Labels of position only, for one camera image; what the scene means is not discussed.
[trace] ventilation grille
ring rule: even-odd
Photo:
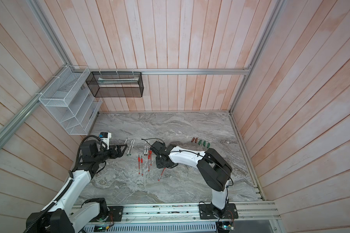
[[[84,227],[87,233],[94,232],[95,226],[106,227],[106,224],[88,224]],[[206,232],[215,231],[215,222],[199,222],[199,223],[128,223],[115,224],[105,232]]]

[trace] metal plate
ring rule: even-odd
[[[213,206],[212,204],[200,204],[199,205],[199,211],[200,211],[200,219],[215,219],[215,216],[213,214]],[[228,203],[224,215],[221,217],[221,219],[237,219],[238,214],[236,210],[236,205],[234,203]]]
[[[122,221],[122,214],[123,214],[123,206],[108,206],[109,213],[113,213],[113,221],[114,222],[120,222]],[[90,220],[90,223],[97,222],[97,218],[93,218]]]

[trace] wire mesh basket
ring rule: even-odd
[[[102,104],[82,87],[88,75],[88,68],[75,73],[69,66],[39,98],[68,134],[87,135]]]
[[[141,72],[91,72],[86,83],[94,97],[142,97]]]
[[[88,67],[82,73],[75,73],[68,66],[44,91],[39,100],[44,106],[67,107],[89,75]]]

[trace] wooden wall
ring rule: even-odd
[[[26,0],[0,1],[0,129],[62,65]],[[81,140],[42,107],[19,128],[0,151],[0,232],[21,232],[57,194]]]
[[[350,232],[350,0],[288,1],[233,115],[286,230]]]
[[[277,0],[39,0],[75,65],[244,68]],[[227,110],[239,75],[145,75],[143,98],[103,111]]]

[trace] linear rail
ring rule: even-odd
[[[91,72],[141,72],[142,75],[247,75],[248,68],[235,69],[89,69]]]
[[[231,203],[236,205],[236,212],[238,213],[238,219],[235,219],[235,221],[281,219],[273,201],[238,201]],[[122,221],[119,222],[120,224],[218,221],[217,218],[211,220],[200,219],[198,204],[152,203],[108,206],[123,206],[123,217]]]

